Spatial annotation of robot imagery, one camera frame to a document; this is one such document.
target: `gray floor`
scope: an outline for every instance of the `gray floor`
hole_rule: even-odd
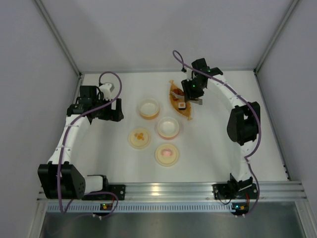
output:
[[[99,221],[79,214],[46,215],[41,237],[60,238],[301,238],[293,203],[260,203],[246,218],[216,213],[115,214]]]

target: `white bowl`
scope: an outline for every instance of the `white bowl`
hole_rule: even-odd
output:
[[[174,139],[179,133],[179,124],[177,120],[170,117],[159,120],[158,133],[163,139]]]
[[[159,114],[159,103],[153,98],[146,98],[139,103],[139,112],[144,119],[154,119]]]

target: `white vent strip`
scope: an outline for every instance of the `white vent strip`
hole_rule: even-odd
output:
[[[232,204],[220,205],[220,204],[197,204],[197,203],[132,203],[132,204],[120,204],[117,207],[115,213],[147,213],[147,212],[231,212]],[[51,203],[48,205],[47,212],[59,213],[58,203]],[[101,211],[100,204],[94,203],[92,205],[87,204],[71,204],[68,208],[68,213],[90,213],[90,212],[109,212]]]

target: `white table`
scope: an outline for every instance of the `white table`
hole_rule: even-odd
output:
[[[248,101],[261,106],[262,142],[251,158],[252,168],[259,181],[286,181],[276,141],[264,103],[252,71],[226,71],[224,75],[235,90]],[[186,75],[181,72],[121,73],[123,89],[120,95],[124,120],[121,122],[94,120],[87,131],[78,158],[79,167],[88,174],[106,175],[110,182],[206,182],[227,181],[230,173],[229,157],[232,141],[226,126],[229,112],[218,98],[205,91],[203,105],[192,104],[192,120],[180,116],[169,103],[170,80],[180,88]],[[99,74],[86,74],[83,85],[98,85]],[[118,92],[117,79],[104,75],[102,82],[113,82]],[[137,111],[143,98],[155,98],[160,103],[159,116],[144,120]],[[156,124],[163,116],[176,118],[180,133],[172,141],[165,141],[156,132]],[[129,133],[144,127],[151,133],[151,143],[144,150],[135,150],[128,143]],[[163,167],[155,160],[155,150],[163,143],[172,143],[179,150],[179,161]]]

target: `white wall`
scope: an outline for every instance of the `white wall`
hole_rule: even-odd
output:
[[[291,0],[43,0],[83,71],[253,69]]]
[[[292,179],[317,218],[317,1],[302,1],[263,65],[259,81]]]
[[[30,0],[0,4],[0,237],[26,237],[76,75]]]

